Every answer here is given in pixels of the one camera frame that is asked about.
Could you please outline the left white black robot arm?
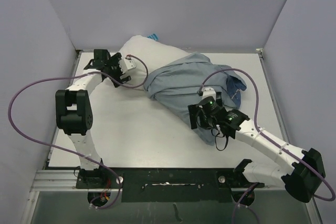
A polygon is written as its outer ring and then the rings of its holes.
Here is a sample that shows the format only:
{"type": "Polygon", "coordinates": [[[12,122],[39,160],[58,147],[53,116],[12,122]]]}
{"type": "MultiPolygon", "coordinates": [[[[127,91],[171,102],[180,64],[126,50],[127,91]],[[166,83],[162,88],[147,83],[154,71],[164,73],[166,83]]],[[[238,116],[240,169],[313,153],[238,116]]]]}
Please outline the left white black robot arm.
{"type": "Polygon", "coordinates": [[[125,84],[131,80],[127,72],[135,68],[136,63],[130,57],[123,58],[119,52],[112,56],[106,49],[95,49],[83,69],[83,77],[55,94],[57,127],[69,137],[76,152],[83,155],[79,157],[78,180],[96,188],[105,185],[107,170],[100,166],[103,161],[90,132],[93,125],[90,94],[105,79],[110,79],[116,88],[125,84]]]}

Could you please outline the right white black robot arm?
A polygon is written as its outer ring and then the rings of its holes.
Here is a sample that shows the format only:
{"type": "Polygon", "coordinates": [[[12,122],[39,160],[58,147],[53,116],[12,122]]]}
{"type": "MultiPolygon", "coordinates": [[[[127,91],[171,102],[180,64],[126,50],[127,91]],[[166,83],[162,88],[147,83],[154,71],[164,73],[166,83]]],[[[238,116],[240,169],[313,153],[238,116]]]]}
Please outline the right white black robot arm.
{"type": "Polygon", "coordinates": [[[293,146],[265,131],[237,109],[226,110],[214,96],[188,106],[192,129],[218,130],[224,138],[241,141],[258,150],[277,167],[268,168],[251,161],[240,163],[234,182],[241,187],[261,183],[283,187],[293,198],[308,203],[325,178],[321,154],[293,146]]]}

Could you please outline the blue pillowcase with fish print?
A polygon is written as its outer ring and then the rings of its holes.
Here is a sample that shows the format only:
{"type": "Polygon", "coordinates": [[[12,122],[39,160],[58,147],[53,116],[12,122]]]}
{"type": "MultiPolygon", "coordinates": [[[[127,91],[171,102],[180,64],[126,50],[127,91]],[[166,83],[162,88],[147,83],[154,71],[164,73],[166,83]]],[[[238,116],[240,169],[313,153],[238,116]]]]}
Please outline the blue pillowcase with fish print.
{"type": "Polygon", "coordinates": [[[241,92],[247,84],[230,66],[213,64],[200,53],[193,53],[151,72],[143,85],[148,97],[159,101],[186,125],[190,125],[188,106],[200,102],[197,91],[205,79],[215,71],[224,69],[210,77],[205,85],[221,95],[224,106],[238,109],[241,92]]]}

